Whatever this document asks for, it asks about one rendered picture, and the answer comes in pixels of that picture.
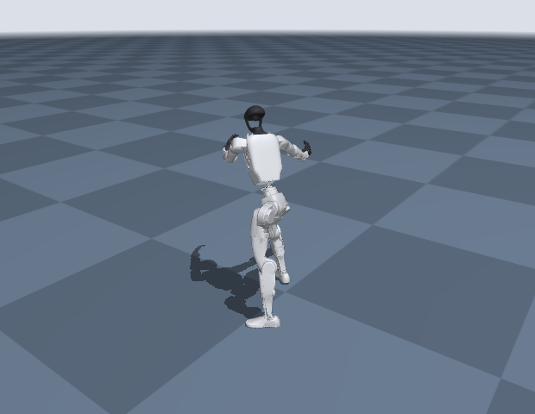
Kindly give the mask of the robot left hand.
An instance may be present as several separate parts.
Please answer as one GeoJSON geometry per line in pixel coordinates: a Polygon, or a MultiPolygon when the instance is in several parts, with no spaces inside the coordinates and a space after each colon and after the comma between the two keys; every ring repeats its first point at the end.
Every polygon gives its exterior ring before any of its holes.
{"type": "Polygon", "coordinates": [[[226,151],[229,150],[231,141],[232,141],[232,139],[236,138],[235,136],[239,136],[239,135],[234,134],[234,135],[232,135],[232,136],[228,139],[226,145],[224,146],[226,151]]]}

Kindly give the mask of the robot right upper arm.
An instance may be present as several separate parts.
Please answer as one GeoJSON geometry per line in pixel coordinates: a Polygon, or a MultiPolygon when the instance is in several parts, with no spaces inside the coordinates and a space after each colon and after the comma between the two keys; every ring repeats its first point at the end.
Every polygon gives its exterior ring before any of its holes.
{"type": "Polygon", "coordinates": [[[292,143],[290,143],[288,140],[286,140],[281,135],[276,135],[276,136],[277,136],[277,138],[279,140],[280,150],[283,150],[284,152],[286,152],[286,154],[289,157],[294,157],[294,156],[298,155],[298,152],[295,150],[295,148],[294,148],[292,143]]]}

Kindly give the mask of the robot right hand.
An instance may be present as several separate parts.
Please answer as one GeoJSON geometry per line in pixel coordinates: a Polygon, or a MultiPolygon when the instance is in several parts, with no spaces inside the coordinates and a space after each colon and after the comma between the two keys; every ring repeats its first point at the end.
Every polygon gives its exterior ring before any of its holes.
{"type": "Polygon", "coordinates": [[[309,155],[311,155],[311,147],[309,146],[309,143],[304,141],[304,144],[305,144],[305,149],[302,150],[302,152],[305,152],[307,151],[309,155]]]}

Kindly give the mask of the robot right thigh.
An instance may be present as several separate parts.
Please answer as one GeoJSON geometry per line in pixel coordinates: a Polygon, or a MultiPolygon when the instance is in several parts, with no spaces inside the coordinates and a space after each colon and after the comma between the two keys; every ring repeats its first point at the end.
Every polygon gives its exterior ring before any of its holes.
{"type": "Polygon", "coordinates": [[[278,224],[278,222],[280,221],[280,219],[281,219],[281,218],[282,218],[282,217],[283,217],[283,216],[284,216],[284,215],[291,209],[291,208],[289,207],[289,204],[288,204],[287,201],[286,201],[286,204],[287,204],[286,211],[285,211],[284,213],[282,213],[282,214],[276,216],[276,217],[274,218],[273,223],[267,225],[267,228],[268,228],[268,231],[269,231],[269,238],[271,238],[271,239],[276,239],[276,238],[279,237],[279,230],[278,230],[276,224],[278,224]]]}

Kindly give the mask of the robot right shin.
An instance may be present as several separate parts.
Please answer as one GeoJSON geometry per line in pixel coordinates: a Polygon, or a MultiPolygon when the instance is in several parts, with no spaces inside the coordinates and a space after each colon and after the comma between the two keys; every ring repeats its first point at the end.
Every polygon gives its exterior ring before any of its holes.
{"type": "Polygon", "coordinates": [[[269,241],[270,241],[270,245],[271,245],[271,249],[273,251],[273,254],[277,260],[277,264],[278,264],[278,267],[279,267],[279,270],[280,270],[280,274],[283,274],[283,270],[284,272],[286,273],[286,266],[285,266],[285,261],[284,261],[284,242],[282,240],[282,237],[281,237],[281,230],[280,230],[280,226],[278,224],[277,225],[277,228],[279,230],[279,237],[276,238],[276,239],[271,239],[269,238],[269,241]]]}

